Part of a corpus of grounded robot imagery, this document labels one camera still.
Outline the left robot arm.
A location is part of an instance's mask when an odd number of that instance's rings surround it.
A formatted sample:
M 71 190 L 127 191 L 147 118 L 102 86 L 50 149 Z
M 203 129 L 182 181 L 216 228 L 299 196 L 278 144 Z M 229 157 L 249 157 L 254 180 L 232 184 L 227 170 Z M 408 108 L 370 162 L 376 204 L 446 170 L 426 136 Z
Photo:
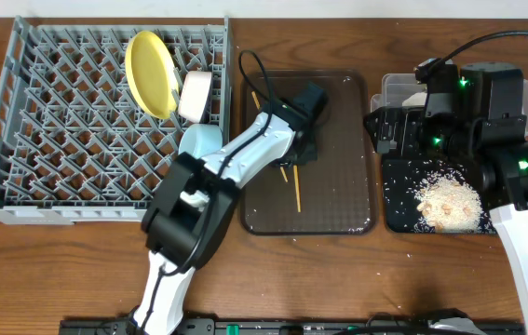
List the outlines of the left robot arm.
M 222 244 L 242 189 L 269 166 L 316 160 L 316 123 L 327 102 L 326 91 L 308 83 L 292 100 L 271 97 L 221 149 L 174 159 L 142 218 L 150 268 L 129 334 L 170 334 L 181 324 L 191 280 Z

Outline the wooden chopstick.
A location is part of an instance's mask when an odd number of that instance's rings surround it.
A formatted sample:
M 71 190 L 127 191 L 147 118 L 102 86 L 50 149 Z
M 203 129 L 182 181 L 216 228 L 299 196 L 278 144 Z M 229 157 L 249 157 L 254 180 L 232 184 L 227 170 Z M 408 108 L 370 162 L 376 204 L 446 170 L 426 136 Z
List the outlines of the wooden chopstick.
M 252 96 L 252 99 L 253 99 L 253 102 L 254 102 L 254 104 L 255 104 L 256 109 L 259 111 L 260 108 L 261 108 L 261 104 L 260 104 L 260 102 L 259 102 L 259 100 L 258 100 L 257 94 L 256 94 L 254 91 L 252 91 L 252 92 L 251 92 L 251 96 Z M 280 167 L 279 167 L 279 170 L 280 170 L 280 172 L 281 172 L 281 175 L 282 175 L 282 177 L 283 177 L 283 180 L 284 180 L 286 183 L 288 183 L 288 177 L 287 177 L 287 174 L 286 174 L 286 170 L 285 170 L 285 168 L 284 168 L 283 166 L 280 166 Z
M 302 212 L 302 203 L 301 203 L 301 191 L 300 191 L 300 178 L 299 178 L 299 170 L 297 165 L 292 166 L 293 171 L 293 177 L 294 177 L 294 188 L 295 188 L 295 198 L 296 198 L 296 206 L 297 206 L 297 212 Z

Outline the white napkin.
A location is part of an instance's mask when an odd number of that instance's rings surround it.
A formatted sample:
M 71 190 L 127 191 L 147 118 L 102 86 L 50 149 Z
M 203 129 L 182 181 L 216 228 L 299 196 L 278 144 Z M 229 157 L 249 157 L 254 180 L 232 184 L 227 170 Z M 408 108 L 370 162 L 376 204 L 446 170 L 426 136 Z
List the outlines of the white napkin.
M 415 106 L 424 106 L 426 104 L 427 93 L 426 92 L 417 92 L 414 93 L 411 97 L 406 99 L 403 103 L 403 107 L 415 107 Z

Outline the white bowl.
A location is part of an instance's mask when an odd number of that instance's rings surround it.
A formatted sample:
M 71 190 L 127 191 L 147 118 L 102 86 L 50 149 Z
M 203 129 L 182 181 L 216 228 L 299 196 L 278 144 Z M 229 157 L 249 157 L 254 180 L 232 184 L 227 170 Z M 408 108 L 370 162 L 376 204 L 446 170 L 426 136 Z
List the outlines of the white bowl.
M 201 123 L 210 98 L 212 72 L 190 71 L 183 82 L 179 115 L 192 123 Z

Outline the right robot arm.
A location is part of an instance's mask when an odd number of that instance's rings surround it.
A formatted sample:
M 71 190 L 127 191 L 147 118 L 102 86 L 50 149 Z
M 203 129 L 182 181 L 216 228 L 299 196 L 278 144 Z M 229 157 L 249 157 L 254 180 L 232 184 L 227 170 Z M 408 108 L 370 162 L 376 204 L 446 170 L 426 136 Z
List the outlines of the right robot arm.
M 462 167 L 507 253 L 528 333 L 528 140 L 524 77 L 506 62 L 458 67 L 432 60 L 415 70 L 420 106 L 382 106 L 364 126 L 389 158 L 438 158 Z

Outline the small white cup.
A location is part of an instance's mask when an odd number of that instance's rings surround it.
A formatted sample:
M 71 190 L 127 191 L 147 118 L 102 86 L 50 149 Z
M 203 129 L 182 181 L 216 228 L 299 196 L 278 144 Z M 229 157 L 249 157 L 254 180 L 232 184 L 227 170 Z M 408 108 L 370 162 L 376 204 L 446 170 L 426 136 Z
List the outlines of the small white cup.
M 199 190 L 195 191 L 192 194 L 189 194 L 186 191 L 182 191 L 180 199 L 187 205 L 193 208 L 199 208 L 200 210 L 202 210 L 210 201 L 210 197 Z

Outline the yellow plate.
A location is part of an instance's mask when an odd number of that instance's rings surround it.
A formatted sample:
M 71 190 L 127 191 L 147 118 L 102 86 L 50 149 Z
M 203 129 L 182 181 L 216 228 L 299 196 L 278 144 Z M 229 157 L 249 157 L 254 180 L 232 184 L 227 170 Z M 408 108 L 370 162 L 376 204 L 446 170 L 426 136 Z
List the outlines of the yellow plate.
M 179 84 L 172 57 L 162 39 L 151 31 L 141 31 L 129 41 L 125 71 L 133 99 L 153 117 L 167 119 L 176 110 L 174 94 Z

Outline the light blue bowl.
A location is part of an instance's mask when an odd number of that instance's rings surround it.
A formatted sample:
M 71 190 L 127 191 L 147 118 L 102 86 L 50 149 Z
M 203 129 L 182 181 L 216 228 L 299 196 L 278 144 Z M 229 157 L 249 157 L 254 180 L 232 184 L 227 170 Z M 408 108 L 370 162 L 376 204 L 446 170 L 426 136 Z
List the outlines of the light blue bowl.
M 179 154 L 188 153 L 194 158 L 200 158 L 222 147 L 223 133 L 218 126 L 193 124 L 183 133 Z

